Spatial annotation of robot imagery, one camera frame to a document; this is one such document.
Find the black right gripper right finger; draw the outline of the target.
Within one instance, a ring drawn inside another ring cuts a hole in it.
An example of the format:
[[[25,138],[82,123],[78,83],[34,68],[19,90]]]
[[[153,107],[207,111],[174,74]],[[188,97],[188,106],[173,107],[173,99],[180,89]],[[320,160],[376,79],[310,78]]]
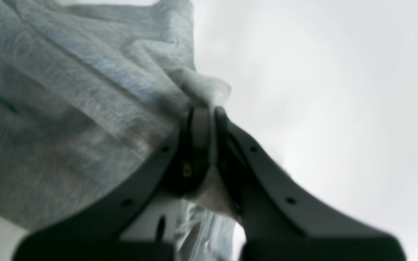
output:
[[[218,170],[246,234],[241,261],[404,261],[398,240],[320,201],[225,110],[214,111]]]

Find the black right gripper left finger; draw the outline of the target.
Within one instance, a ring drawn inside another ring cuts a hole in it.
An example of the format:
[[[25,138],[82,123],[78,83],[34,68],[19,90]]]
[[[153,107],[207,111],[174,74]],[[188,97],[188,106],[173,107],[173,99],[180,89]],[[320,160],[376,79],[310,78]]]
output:
[[[193,107],[138,170],[91,206],[27,236],[14,261],[172,261],[181,198],[209,167],[210,112]]]

